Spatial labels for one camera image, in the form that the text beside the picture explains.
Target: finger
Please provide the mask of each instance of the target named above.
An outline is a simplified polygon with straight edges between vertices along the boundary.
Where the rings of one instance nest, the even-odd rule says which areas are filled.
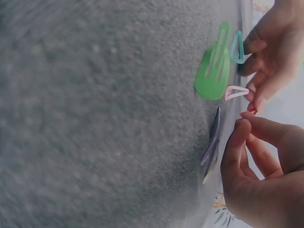
[[[256,53],[267,47],[267,43],[264,40],[250,40],[248,37],[244,41],[244,53],[249,55],[250,53]]]
[[[258,71],[256,75],[247,83],[246,88],[249,89],[249,93],[245,96],[245,98],[249,102],[254,102],[256,97],[256,90],[261,86],[261,84],[267,79],[267,75],[263,71]]]
[[[262,144],[261,140],[250,134],[246,141],[246,145],[255,164],[265,178],[283,176],[283,170],[279,162],[274,159],[267,148]]]
[[[255,117],[249,112],[241,113],[244,119],[251,123],[251,133],[273,146],[277,147],[282,135],[290,131],[291,126],[287,124],[277,123],[265,118]]]
[[[240,156],[245,149],[250,131],[249,121],[238,120],[235,130],[227,141],[221,163],[221,174],[223,186],[228,190],[233,189],[236,183],[244,181],[245,175],[240,168]]]
[[[275,95],[281,88],[286,86],[296,75],[293,69],[288,66],[282,66],[271,77],[268,77],[264,83],[256,89],[254,106],[257,111],[263,109],[266,101]]]
[[[262,69],[264,67],[263,60],[256,58],[254,55],[251,55],[244,64],[240,65],[240,74],[242,76],[249,76],[254,72]]]
[[[249,167],[248,156],[247,156],[246,150],[242,150],[240,168],[243,171],[245,176],[248,176],[253,180],[259,180],[258,177],[256,176],[256,174]]]
[[[246,88],[257,91],[257,89],[266,81],[266,79],[267,75],[263,71],[257,71],[257,73],[247,83]]]

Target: hair clip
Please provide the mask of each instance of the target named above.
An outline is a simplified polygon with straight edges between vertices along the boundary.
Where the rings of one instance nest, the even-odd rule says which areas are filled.
[[[239,90],[241,92],[233,94],[232,93],[233,90]],[[249,89],[247,89],[247,88],[243,88],[243,87],[236,86],[236,85],[228,86],[226,89],[226,93],[225,93],[225,101],[238,97],[238,96],[247,95],[247,94],[249,94]]]
[[[200,165],[204,165],[207,159],[210,157],[211,154],[214,154],[219,142],[219,127],[220,127],[220,107],[218,107],[217,114],[215,116],[210,137],[209,137],[209,145],[204,153],[203,157],[200,160]]]
[[[241,31],[237,31],[233,37],[233,41],[230,48],[230,60],[238,64],[243,64],[245,62],[243,33]]]
[[[224,22],[219,28],[217,42],[205,52],[196,74],[195,90],[205,99],[218,100],[225,94],[230,70],[229,35],[230,24]]]

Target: fingernail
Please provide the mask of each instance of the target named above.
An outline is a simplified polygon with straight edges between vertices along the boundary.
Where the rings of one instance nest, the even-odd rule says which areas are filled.
[[[254,109],[255,109],[255,107],[254,107],[253,103],[249,103],[249,105],[248,105],[248,107],[247,107],[247,110],[248,110],[249,112],[252,112],[252,111],[254,111]]]
[[[257,101],[257,103],[256,103],[256,105],[257,105],[257,106],[256,106],[256,110],[257,110],[257,111],[262,110],[262,109],[264,108],[265,104],[266,104],[266,99],[265,99],[265,98],[259,99],[259,100]]]

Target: gray fabric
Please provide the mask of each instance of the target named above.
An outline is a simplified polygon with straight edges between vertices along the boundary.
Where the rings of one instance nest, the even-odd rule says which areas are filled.
[[[200,228],[239,100],[193,91],[241,0],[1,0],[0,226]],[[239,84],[231,65],[230,82]]]

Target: hand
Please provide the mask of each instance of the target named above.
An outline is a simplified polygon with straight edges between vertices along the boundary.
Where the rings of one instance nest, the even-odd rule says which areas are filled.
[[[304,130],[248,112],[242,116],[221,164],[227,208],[255,228],[304,227]],[[277,148],[280,163],[260,139]],[[250,169],[245,145],[265,180]]]
[[[252,55],[241,66],[241,75],[256,72],[247,84],[249,111],[260,111],[267,100],[297,74],[304,49],[303,0],[276,0],[244,41],[245,54]]]

